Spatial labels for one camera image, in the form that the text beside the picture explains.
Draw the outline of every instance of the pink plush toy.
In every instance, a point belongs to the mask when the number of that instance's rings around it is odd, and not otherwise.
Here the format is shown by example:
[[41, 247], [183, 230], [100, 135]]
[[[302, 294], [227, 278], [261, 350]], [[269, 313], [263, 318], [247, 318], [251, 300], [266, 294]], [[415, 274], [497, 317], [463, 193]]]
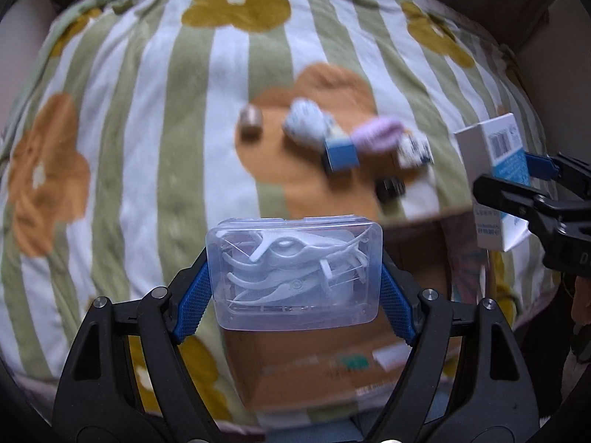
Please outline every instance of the pink plush toy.
[[349, 135], [359, 153], [383, 154], [398, 148], [404, 126], [392, 117], [376, 117], [354, 129]]

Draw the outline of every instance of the blue label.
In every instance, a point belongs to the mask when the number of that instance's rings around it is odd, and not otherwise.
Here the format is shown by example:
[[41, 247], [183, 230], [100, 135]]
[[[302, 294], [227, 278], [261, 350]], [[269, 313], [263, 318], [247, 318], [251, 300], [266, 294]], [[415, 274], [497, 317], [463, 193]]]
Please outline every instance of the blue label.
[[519, 148], [514, 154], [498, 162], [492, 169], [493, 176], [502, 178], [522, 185], [530, 185], [530, 174], [527, 171], [525, 152]]

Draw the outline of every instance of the barcode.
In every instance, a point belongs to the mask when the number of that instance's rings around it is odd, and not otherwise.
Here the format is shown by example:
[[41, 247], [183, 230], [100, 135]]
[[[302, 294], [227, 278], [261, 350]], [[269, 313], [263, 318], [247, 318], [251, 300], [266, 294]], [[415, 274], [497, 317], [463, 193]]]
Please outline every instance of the barcode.
[[504, 154], [510, 152], [511, 143], [509, 141], [509, 135], [507, 135], [506, 131], [494, 133], [490, 135], [488, 138], [491, 142], [492, 152], [494, 153], [495, 158], [502, 157]]

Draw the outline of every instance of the black object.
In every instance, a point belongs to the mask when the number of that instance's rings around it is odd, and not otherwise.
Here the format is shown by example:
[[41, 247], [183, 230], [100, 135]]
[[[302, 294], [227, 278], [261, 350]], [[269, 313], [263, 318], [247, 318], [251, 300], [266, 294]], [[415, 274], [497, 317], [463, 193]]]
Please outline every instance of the black object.
[[[170, 330], [205, 260], [203, 251], [168, 288], [157, 288], [141, 301], [95, 301], [74, 341], [55, 399], [54, 428], [65, 441], [227, 441], [194, 388]], [[478, 306], [449, 302], [435, 290], [421, 289], [386, 254], [383, 268], [400, 282], [397, 288], [420, 333], [365, 441], [519, 443], [534, 435], [538, 412], [533, 388], [497, 304], [489, 299]], [[141, 337], [167, 430], [141, 408], [125, 344], [130, 334]], [[425, 425], [450, 336], [465, 337], [450, 406], [444, 417]]]
[[[529, 222], [542, 243], [544, 266], [591, 278], [591, 168], [575, 158], [527, 154], [530, 175], [551, 179], [583, 201], [556, 201], [536, 189], [482, 175], [474, 181], [478, 203]], [[546, 161], [546, 166], [539, 165]]]
[[560, 285], [550, 304], [514, 332], [534, 385], [540, 417], [553, 415], [562, 403], [562, 372], [574, 327], [572, 304], [572, 297]]
[[591, 325], [574, 328], [570, 339], [570, 349], [579, 363], [591, 363]]
[[403, 196], [404, 193], [406, 193], [404, 181], [395, 176], [383, 180], [377, 180], [375, 183], [375, 195], [382, 204], [399, 198], [400, 196]]

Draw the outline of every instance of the clear plastic box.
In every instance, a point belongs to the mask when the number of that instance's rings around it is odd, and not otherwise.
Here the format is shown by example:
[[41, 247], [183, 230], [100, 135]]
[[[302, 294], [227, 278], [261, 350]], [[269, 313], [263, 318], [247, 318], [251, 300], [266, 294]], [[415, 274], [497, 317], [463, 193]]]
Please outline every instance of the clear plastic box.
[[378, 314], [382, 228], [368, 219], [225, 220], [206, 247], [227, 330], [334, 328]]

